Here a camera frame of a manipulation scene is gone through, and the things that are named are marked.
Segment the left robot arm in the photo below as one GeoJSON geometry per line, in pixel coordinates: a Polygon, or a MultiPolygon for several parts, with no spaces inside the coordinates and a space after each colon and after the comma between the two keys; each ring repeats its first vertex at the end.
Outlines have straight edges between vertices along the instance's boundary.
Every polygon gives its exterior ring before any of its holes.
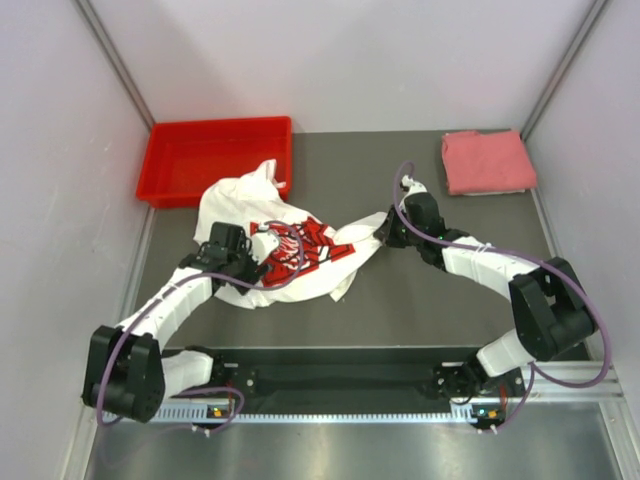
{"type": "Polygon", "coordinates": [[[216,222],[198,251],[188,254],[169,281],[143,307],[114,327],[91,336],[81,398],[97,414],[146,423],[164,400],[195,387],[216,396],[226,387],[225,370],[206,353],[163,350],[179,327],[221,288],[244,295],[269,268],[277,236],[261,228],[253,234],[216,222]]]}

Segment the white t-shirt with red print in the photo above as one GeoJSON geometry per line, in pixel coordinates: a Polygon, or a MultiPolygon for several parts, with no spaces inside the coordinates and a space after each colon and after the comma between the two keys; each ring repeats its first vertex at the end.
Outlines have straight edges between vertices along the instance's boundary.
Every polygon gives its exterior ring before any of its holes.
{"type": "Polygon", "coordinates": [[[209,239],[215,222],[240,225],[249,236],[266,222],[277,222],[270,231],[278,235],[279,246],[261,260],[269,266],[261,280],[266,289],[251,289],[242,295],[235,287],[225,286],[215,297],[244,309],[323,295],[339,301],[357,270],[381,248],[374,232],[382,226],[386,214],[376,212],[334,229],[280,198],[276,166],[276,160],[265,160],[240,177],[217,181],[201,197],[194,233],[194,241],[199,244],[209,239]]]}

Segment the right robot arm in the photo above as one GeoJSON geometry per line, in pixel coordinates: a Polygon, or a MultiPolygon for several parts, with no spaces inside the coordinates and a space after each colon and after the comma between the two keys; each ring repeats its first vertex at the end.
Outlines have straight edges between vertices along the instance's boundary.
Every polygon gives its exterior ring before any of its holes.
{"type": "Polygon", "coordinates": [[[543,262],[450,229],[426,191],[395,195],[375,236],[390,248],[413,247],[426,264],[484,286],[510,303],[513,329],[451,370],[450,379],[469,396],[490,395],[505,374],[552,360],[603,329],[569,262],[559,257],[543,262]]]}

